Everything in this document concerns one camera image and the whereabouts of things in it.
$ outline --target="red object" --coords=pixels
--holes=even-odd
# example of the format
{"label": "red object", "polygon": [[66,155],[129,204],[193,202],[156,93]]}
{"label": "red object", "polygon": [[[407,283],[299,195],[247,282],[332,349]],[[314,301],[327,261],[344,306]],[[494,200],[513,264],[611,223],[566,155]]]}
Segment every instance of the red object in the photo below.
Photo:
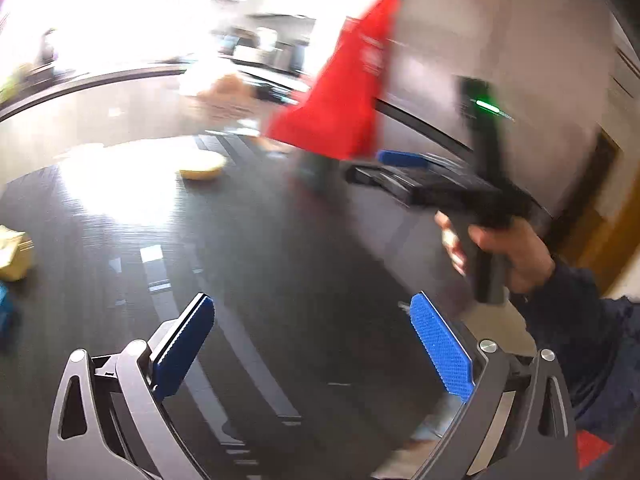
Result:
{"label": "red object", "polygon": [[611,444],[588,431],[578,431],[576,435],[578,443],[578,466],[580,469],[587,467],[591,462],[611,449]]}
{"label": "red object", "polygon": [[277,114],[266,136],[340,160],[372,154],[374,101],[398,7],[399,0],[377,0],[362,19],[347,19],[306,100]]}

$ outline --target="black table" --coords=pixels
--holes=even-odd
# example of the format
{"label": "black table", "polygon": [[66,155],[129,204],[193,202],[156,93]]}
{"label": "black table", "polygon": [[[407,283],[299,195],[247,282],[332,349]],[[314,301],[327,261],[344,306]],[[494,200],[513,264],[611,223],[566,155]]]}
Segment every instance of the black table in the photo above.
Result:
{"label": "black table", "polygon": [[202,290],[217,323],[165,406],[209,475],[368,478],[442,394],[398,308],[415,291],[287,157],[237,136],[195,140],[230,157],[217,180],[129,177],[123,162],[8,185],[0,224],[31,235],[37,266],[9,285],[18,316],[0,354],[0,456],[44,478],[70,352],[149,338]]}

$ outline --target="dark blue sleeve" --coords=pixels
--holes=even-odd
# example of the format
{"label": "dark blue sleeve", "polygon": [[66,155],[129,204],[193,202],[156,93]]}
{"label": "dark blue sleeve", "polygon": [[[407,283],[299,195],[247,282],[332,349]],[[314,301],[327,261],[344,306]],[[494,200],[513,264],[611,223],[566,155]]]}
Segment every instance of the dark blue sleeve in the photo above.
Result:
{"label": "dark blue sleeve", "polygon": [[629,301],[601,299],[588,270],[560,261],[545,285],[526,296],[512,294],[510,300],[538,348],[558,356],[572,406],[584,410],[610,375],[622,334],[621,311]]}

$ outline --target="yellow round object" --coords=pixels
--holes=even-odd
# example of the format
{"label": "yellow round object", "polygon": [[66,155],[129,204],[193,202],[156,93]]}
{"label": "yellow round object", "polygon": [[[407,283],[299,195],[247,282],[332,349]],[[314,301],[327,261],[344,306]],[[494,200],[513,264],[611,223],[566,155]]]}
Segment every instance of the yellow round object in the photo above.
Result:
{"label": "yellow round object", "polygon": [[182,156],[178,171],[188,180],[215,178],[225,167],[226,158],[217,152],[190,150]]}

